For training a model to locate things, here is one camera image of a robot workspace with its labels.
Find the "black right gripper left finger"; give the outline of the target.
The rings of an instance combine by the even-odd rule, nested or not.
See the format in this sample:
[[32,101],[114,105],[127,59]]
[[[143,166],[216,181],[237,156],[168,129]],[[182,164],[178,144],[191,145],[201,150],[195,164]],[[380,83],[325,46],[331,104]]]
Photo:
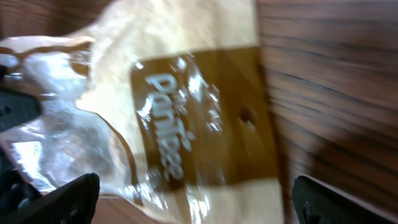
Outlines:
[[1,224],[91,223],[99,198],[100,178],[85,174],[46,195],[17,172],[1,175]]

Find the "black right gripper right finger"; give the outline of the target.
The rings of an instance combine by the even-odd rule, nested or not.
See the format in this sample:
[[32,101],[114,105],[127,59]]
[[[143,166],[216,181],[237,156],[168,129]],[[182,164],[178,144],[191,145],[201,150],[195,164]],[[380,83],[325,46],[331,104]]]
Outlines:
[[303,175],[294,181],[292,202],[300,224],[394,224]]

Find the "brown white snack bag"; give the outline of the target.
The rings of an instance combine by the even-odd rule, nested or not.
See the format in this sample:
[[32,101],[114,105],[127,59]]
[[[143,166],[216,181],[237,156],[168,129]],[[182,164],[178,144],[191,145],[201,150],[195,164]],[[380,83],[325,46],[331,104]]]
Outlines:
[[250,0],[114,1],[66,37],[1,41],[4,87],[43,109],[1,132],[49,193],[86,173],[169,223],[282,223]]

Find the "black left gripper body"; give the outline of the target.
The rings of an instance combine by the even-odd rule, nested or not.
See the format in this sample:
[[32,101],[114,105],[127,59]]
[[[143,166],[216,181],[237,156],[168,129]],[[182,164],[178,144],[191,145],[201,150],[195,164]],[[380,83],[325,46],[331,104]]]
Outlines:
[[[33,97],[9,88],[1,88],[1,131],[7,131],[40,114]],[[12,146],[1,143],[1,214],[8,215],[25,207],[42,194],[22,174],[11,154]]]

